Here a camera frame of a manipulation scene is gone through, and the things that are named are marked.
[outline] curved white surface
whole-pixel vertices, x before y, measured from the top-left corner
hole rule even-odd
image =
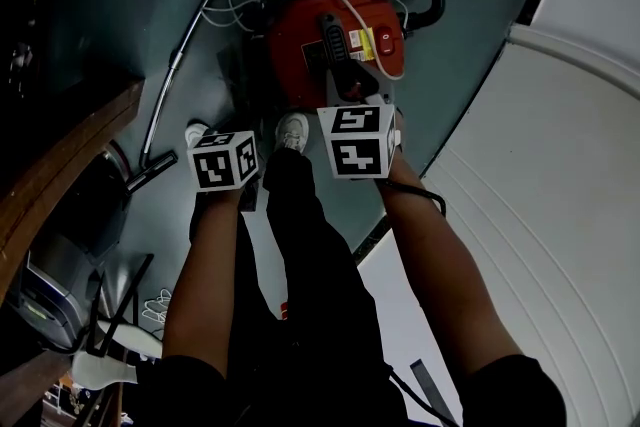
[[[633,96],[509,44],[427,174],[570,425],[640,403],[639,133]]]

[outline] yellow label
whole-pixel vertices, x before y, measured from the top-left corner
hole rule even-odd
[[[371,27],[367,28],[367,32],[369,36],[371,36],[371,41],[373,41],[373,29]],[[375,56],[373,55],[373,48],[371,48],[371,43],[369,43],[369,38],[364,32],[364,29],[360,29],[358,31],[358,35],[360,36],[360,41],[362,42],[362,51],[364,52],[364,60],[365,61],[373,61]]]
[[[31,306],[30,304],[27,303],[27,308],[29,308],[29,311],[35,315],[37,315],[38,317],[42,317],[44,320],[47,320],[47,316],[42,313],[41,311],[36,310],[33,306]]]

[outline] black strap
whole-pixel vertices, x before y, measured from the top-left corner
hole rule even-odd
[[[418,404],[422,409],[424,409],[430,415],[435,416],[438,420],[442,422],[443,425],[448,425],[449,427],[459,427],[456,422],[451,421],[449,418],[447,418],[443,414],[433,409],[429,404],[427,404],[424,400],[418,397],[416,392],[414,392],[407,383],[405,383],[402,379],[400,379],[400,377],[398,377],[398,374],[394,372],[393,367],[391,367],[391,365],[387,365],[387,366],[389,367],[389,375],[391,376],[391,379],[393,379],[396,382],[396,384],[400,387],[400,389],[404,391],[407,395],[409,395],[415,401],[416,404]]]
[[[417,196],[422,196],[432,201],[438,203],[438,207],[440,208],[440,213],[443,217],[447,217],[447,204],[444,201],[442,196],[438,196],[433,192],[426,191],[424,189],[420,189],[419,187],[414,187],[413,185],[406,185],[404,183],[394,182],[392,180],[384,179],[377,180],[378,183],[382,185],[386,185],[387,187],[391,187],[400,192],[406,192],[408,194],[416,194]]]

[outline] black pants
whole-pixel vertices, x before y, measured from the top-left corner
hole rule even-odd
[[[288,320],[276,320],[267,307],[240,214],[229,384],[242,395],[250,395],[254,386],[264,389],[296,352],[297,378],[326,381],[333,383],[332,388],[337,382],[344,390],[368,390],[369,399],[378,395],[371,393],[372,386],[388,395],[388,386],[394,387],[383,360],[375,303],[347,243],[325,220],[315,196],[311,162],[294,150],[276,151],[267,166],[264,188],[269,191],[267,216],[284,258]],[[262,381],[257,385],[256,374]],[[399,393],[394,402],[398,399],[402,402]]]

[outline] leg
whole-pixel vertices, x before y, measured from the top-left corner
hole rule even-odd
[[[293,149],[277,150],[264,186],[270,193],[267,215],[285,262],[289,318],[300,345],[332,366],[384,374],[375,303],[347,243],[324,218],[311,162]]]
[[[190,238],[207,206],[206,195],[198,194],[191,220]],[[234,277],[234,310],[229,341],[227,379],[247,383],[254,370],[269,359],[279,339],[279,323],[258,285],[253,246],[243,215],[238,212]]]

